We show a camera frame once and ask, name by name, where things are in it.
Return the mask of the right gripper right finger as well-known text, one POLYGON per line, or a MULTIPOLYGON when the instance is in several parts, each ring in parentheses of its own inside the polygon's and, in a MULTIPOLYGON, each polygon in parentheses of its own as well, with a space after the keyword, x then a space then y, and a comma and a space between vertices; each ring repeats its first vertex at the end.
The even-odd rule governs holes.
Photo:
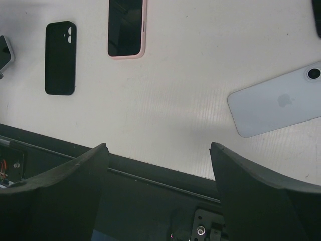
POLYGON ((320 186, 213 142, 210 155, 230 240, 320 240, 320 186))

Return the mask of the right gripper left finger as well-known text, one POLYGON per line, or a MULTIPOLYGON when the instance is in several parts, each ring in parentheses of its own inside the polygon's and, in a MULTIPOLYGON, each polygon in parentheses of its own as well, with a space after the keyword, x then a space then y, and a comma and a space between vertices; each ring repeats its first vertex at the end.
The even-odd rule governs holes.
POLYGON ((1 189, 1 240, 91 240, 109 164, 102 143, 1 189))

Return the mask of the dark phone grey frame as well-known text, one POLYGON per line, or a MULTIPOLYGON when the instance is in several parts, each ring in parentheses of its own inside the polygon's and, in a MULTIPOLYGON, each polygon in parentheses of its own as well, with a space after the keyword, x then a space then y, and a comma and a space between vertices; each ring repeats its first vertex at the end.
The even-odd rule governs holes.
POLYGON ((1 73, 3 73, 15 60, 14 52, 8 38, 1 35, 0 45, 1 73))

